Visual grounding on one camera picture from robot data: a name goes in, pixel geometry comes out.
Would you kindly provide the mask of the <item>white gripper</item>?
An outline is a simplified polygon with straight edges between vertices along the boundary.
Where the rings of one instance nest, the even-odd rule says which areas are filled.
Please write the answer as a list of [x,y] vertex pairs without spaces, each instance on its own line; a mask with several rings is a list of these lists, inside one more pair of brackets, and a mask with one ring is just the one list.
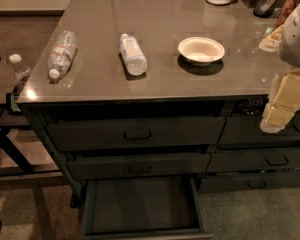
[[283,130],[300,110],[300,3],[283,24],[279,55],[282,61],[298,67],[274,75],[260,123],[261,130],[269,134]]

